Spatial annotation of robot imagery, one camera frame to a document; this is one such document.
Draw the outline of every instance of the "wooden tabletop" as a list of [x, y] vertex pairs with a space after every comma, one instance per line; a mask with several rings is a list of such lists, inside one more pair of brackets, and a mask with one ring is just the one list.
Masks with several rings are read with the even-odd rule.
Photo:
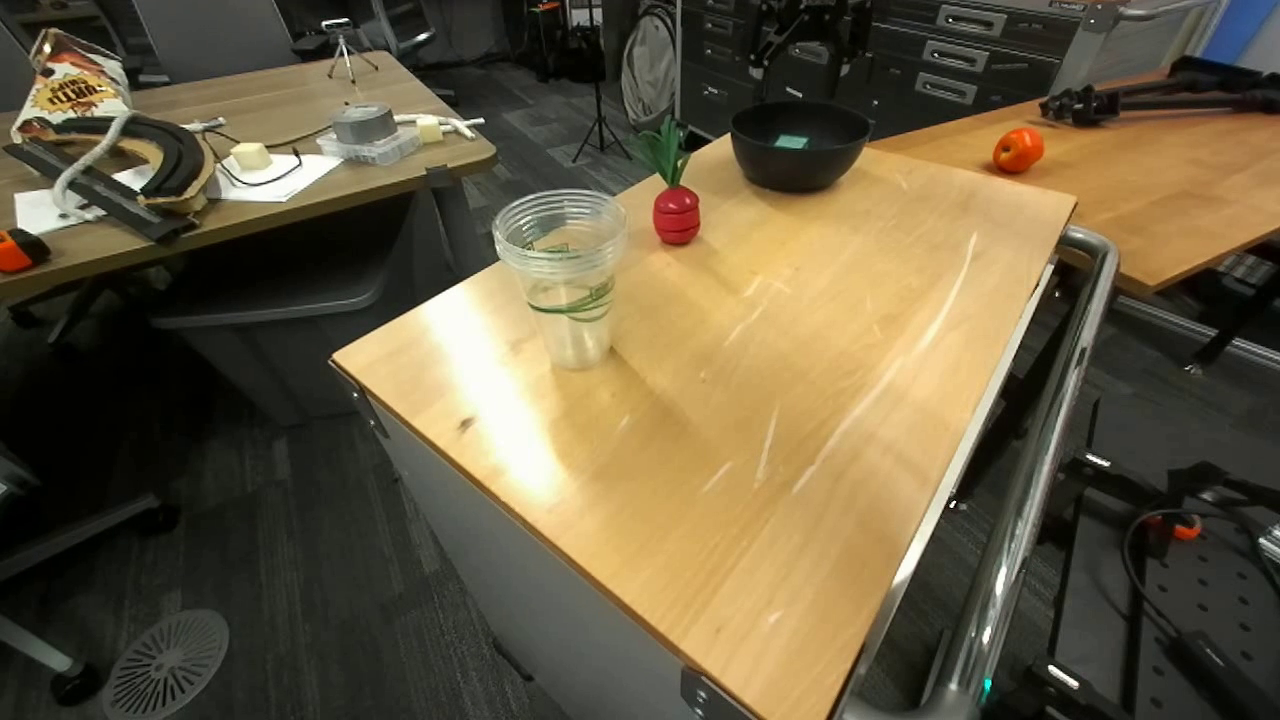
[[[436, 114], [453, 115], [453, 110], [426, 90], [403, 63], [395, 63], [386, 53], [369, 56], [377, 63], [361, 67], [361, 94], [369, 100], [388, 105], [394, 114]], [[218, 76], [197, 86], [167, 86], [136, 94], [136, 114], [161, 115], [161, 120], [208, 120], [226, 115], [229, 134], [241, 140], [274, 145], [274, 140], [301, 140], [301, 154], [316, 154], [316, 134], [331, 125], [331, 115], [348, 100], [348, 82], [329, 82], [329, 61], [316, 63], [287, 63], [287, 67], [264, 67], [245, 76]], [[498, 147], [485, 137], [450, 137], [446, 145], [429, 145], [417, 157], [400, 166], [340, 166], [287, 203], [218, 203], [204, 223], [188, 237], [180, 237], [167, 247], [157, 247], [146, 237], [134, 237], [129, 230], [111, 222], [92, 222], [82, 230], [48, 234], [54, 259], [45, 269], [31, 269], [26, 275], [0, 275], [0, 302], [26, 302], [42, 296], [70, 279], [105, 275], [118, 269], [152, 266], [175, 252], [258, 237], [264, 230], [295, 223], [307, 218], [361, 210], [372, 201], [403, 197], [413, 191], [429, 168], [464, 172], [480, 168], [498, 157]], [[12, 191], [20, 190], [48, 190], [42, 177], [31, 177], [12, 157], [0, 157], [0, 230], [12, 230]]]
[[1103, 130], [1018, 105], [882, 147], [989, 172], [1000, 134], [1034, 125], [1045, 160], [1022, 184], [1082, 197], [1077, 222], [1122, 247], [1122, 286], [1162, 291], [1280, 230], [1280, 120], [1265, 114], [1128, 114]]
[[705, 234], [632, 252], [617, 353], [551, 372], [508, 269], [337, 370], [764, 718], [831, 713], [1014, 365], [1074, 197], [870, 147], [822, 197], [694, 157]]

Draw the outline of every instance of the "desk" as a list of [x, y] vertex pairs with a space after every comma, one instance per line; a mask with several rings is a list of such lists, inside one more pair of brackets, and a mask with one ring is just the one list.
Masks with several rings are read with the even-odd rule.
[[882, 147], [985, 172], [998, 137], [1018, 125], [1035, 125], [1050, 147], [1022, 184], [1082, 197], [1077, 223], [1122, 247], [1128, 291], [1166, 291], [1280, 230], [1280, 140], [1265, 114], [1128, 114], [1074, 130], [1018, 105]]
[[[361, 94], [369, 100], [381, 100], [395, 114], [453, 115], [453, 110], [433, 90], [426, 90], [403, 63], [395, 63], [386, 53], [372, 53], [369, 61], [377, 61], [381, 67], [381, 72], [361, 67]], [[287, 140], [287, 137], [321, 134], [340, 114], [345, 94], [348, 94], [345, 82], [329, 82], [329, 61], [316, 61], [316, 63], [287, 63], [287, 67], [218, 76], [218, 82], [173, 86], [173, 90], [150, 90], [150, 94], [136, 94], [136, 114], [175, 120], [175, 125], [226, 115], [229, 134], [245, 140]], [[282, 223], [403, 197], [426, 179], [429, 168], [439, 168], [453, 177], [453, 172], [480, 168], [492, 157], [498, 147], [485, 137], [473, 137], [473, 140], [453, 137], [400, 166], [364, 166], [364, 168], [345, 166], [287, 203], [211, 203], [204, 223], [167, 247], [140, 240], [111, 222], [65, 230], [48, 237], [54, 259], [45, 269], [26, 275], [0, 275], [0, 302], [16, 303], [42, 291], [54, 291], [60, 286], [157, 266], [208, 243], [245, 240]], [[20, 190], [48, 190], [48, 184], [6, 157], [0, 160], [0, 197], [6, 197], [0, 223], [6, 230], [12, 230], [9, 197]]]
[[882, 147], [831, 191], [777, 197], [727, 140], [689, 190], [705, 234], [679, 252], [651, 240], [655, 179], [621, 197], [635, 247], [604, 370], [548, 370], [508, 269], [337, 370], [499, 647], [573, 718], [700, 695], [828, 718], [969, 465], [1074, 197]]

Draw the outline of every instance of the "black bowl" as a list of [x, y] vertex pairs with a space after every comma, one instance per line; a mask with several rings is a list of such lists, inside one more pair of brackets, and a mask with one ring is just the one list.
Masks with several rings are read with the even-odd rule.
[[873, 125], [840, 105], [782, 100], [734, 115], [734, 157], [773, 191], [831, 190], [863, 154]]

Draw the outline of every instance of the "clear plastic cup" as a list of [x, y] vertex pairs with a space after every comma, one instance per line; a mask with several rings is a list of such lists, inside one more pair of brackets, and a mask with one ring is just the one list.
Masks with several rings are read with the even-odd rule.
[[611, 197], [548, 190], [513, 201], [492, 222], [498, 257], [523, 279], [545, 320], [555, 370], [592, 370], [611, 350], [611, 275], [630, 252], [630, 223]]

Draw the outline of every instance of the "wooden table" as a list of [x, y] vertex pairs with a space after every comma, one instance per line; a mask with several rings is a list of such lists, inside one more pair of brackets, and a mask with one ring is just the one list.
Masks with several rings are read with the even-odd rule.
[[694, 247], [621, 197], [617, 353], [551, 372], [490, 269], [337, 353], [498, 641], [576, 718], [689, 718], [679, 667], [828, 718], [911, 577], [1074, 197], [870, 147], [777, 197], [694, 157]]
[[[369, 56], [381, 72], [361, 67], [361, 94], [369, 100], [388, 105], [394, 114], [436, 114], [453, 115], [453, 110], [426, 90], [403, 63], [395, 63], [386, 53]], [[229, 134], [241, 140], [293, 140], [307, 137], [301, 147], [316, 154], [314, 137], [345, 110], [348, 82], [329, 82], [329, 61], [316, 63], [287, 63], [270, 72], [245, 72], [245, 76], [218, 76], [197, 86], [167, 86], [136, 94], [136, 114], [161, 115], [161, 120], [208, 120], [226, 115]], [[340, 166], [321, 184], [305, 190], [287, 203], [218, 203], [204, 223], [175, 243], [161, 247], [152, 240], [134, 237], [129, 230], [111, 222], [48, 234], [54, 259], [45, 269], [31, 269], [26, 275], [0, 275], [0, 302], [29, 302], [48, 287], [92, 279], [122, 269], [157, 266], [166, 257], [197, 252], [226, 240], [245, 240], [282, 223], [314, 222], [325, 213], [345, 213], [361, 203], [377, 203], [388, 197], [413, 191], [429, 168], [439, 172], [467, 172], [485, 168], [498, 157], [498, 147], [485, 137], [450, 137], [446, 145], [433, 145], [400, 166]], [[42, 177], [31, 177], [12, 157], [0, 157], [0, 197], [9, 201], [20, 190], [48, 190]], [[0, 203], [0, 230], [12, 230], [12, 203]]]
[[1166, 291], [1280, 230], [1280, 125], [1265, 114], [1128, 114], [1074, 130], [1018, 105], [882, 147], [989, 172], [998, 137], [1018, 125], [1040, 130], [1050, 147], [1022, 184], [1082, 197], [1077, 222], [1122, 247], [1128, 291]]

